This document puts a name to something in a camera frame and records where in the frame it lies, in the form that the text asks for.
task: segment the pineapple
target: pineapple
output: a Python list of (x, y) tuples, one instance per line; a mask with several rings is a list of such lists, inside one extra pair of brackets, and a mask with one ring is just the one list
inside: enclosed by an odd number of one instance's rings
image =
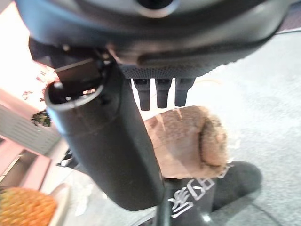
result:
[(13, 187), (0, 194), (0, 226), (47, 226), (56, 209), (53, 197)]

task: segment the black cable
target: black cable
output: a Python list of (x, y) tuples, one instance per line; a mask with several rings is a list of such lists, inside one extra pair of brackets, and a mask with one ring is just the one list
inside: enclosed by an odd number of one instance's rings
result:
[(261, 212), (263, 212), (264, 214), (266, 214), (273, 222), (275, 222), (278, 226), (284, 226), (283, 224), (281, 224), (278, 219), (276, 217), (274, 217), (271, 213), (269, 213), (268, 211), (266, 211), (265, 209), (263, 209), (262, 207), (260, 207), (259, 205), (255, 204), (253, 202), (253, 199), (249, 198), (246, 196), (247, 199), (249, 199), (251, 201), (251, 205), (253, 207), (255, 207), (256, 209), (260, 210)]
[(286, 31), (286, 32), (279, 32), (279, 33), (276, 33), (275, 35), (280, 35), (280, 34), (290, 34), (290, 33), (301, 33), (301, 27), (300, 27), (300, 30)]

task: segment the grey floor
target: grey floor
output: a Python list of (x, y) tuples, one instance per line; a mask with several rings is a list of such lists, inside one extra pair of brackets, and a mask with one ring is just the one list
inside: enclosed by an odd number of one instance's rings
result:
[(189, 93), (189, 104), (208, 106), (221, 117), (230, 155), (263, 175), (256, 206), (223, 218), (222, 225), (279, 225), (266, 211), (281, 225), (301, 226), (300, 56), (301, 33), (281, 34), (246, 59), (200, 78), (203, 85)]

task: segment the black cylindrical handle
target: black cylindrical handle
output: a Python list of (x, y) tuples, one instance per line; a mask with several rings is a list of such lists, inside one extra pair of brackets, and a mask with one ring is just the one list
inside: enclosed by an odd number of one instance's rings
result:
[(129, 82), (116, 66), (84, 97), (59, 103), (54, 84), (45, 92), (48, 112), (76, 159), (116, 204), (143, 210), (161, 202), (163, 184), (151, 140)]

